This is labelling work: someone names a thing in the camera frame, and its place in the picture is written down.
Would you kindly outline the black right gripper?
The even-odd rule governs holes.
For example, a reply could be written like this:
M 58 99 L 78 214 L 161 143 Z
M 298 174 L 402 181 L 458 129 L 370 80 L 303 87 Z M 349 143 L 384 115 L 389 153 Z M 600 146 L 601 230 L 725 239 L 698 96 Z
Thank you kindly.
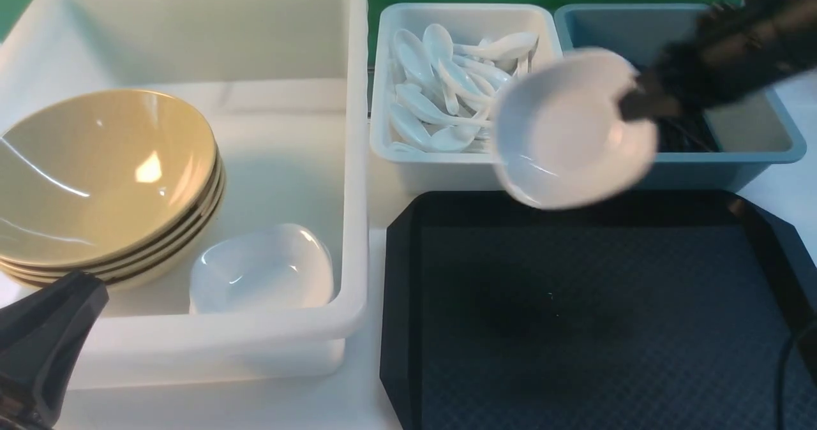
M 692 35 L 669 43 L 618 100 L 625 122 L 675 118 L 736 102 L 780 81 L 776 4 L 713 5 Z

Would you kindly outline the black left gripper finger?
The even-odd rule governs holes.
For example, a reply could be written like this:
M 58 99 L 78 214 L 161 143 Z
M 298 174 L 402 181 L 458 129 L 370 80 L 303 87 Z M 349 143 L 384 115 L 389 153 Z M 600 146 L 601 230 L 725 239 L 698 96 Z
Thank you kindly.
M 109 301 L 71 271 L 1 311 L 1 426 L 53 427 L 84 343 Z

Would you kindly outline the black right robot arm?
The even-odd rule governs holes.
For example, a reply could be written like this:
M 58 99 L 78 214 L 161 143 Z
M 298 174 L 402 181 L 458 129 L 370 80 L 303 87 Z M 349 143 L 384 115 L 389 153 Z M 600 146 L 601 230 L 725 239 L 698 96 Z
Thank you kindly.
M 815 68 L 816 0 L 713 4 L 671 41 L 618 103 L 626 121 L 730 105 Z

